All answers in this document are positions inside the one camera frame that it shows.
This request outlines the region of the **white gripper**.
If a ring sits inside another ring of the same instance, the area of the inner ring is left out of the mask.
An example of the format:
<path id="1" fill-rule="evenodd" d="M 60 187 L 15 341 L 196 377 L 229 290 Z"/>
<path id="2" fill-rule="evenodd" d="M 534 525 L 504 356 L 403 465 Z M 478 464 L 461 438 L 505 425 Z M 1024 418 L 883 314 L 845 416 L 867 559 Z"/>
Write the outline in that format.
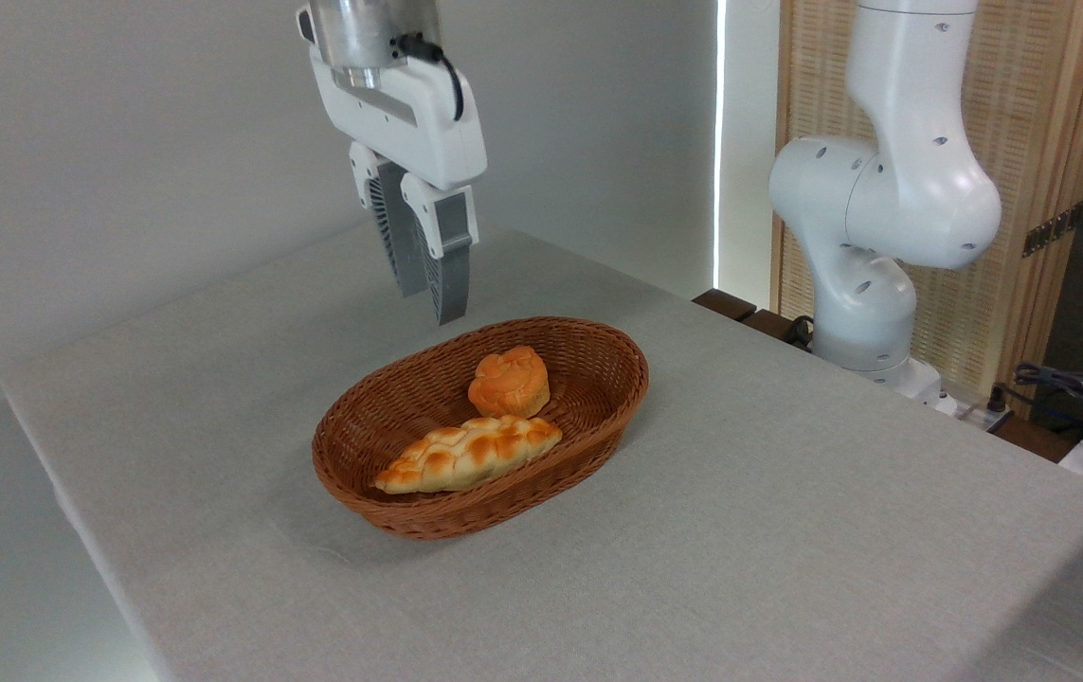
<path id="1" fill-rule="evenodd" d="M 438 5 L 303 5 L 296 22 L 325 112 L 355 141 L 360 204 L 401 294 L 428 286 L 439 324 L 462 318 L 479 242 L 467 183 L 488 159 L 475 95 L 442 48 Z"/>

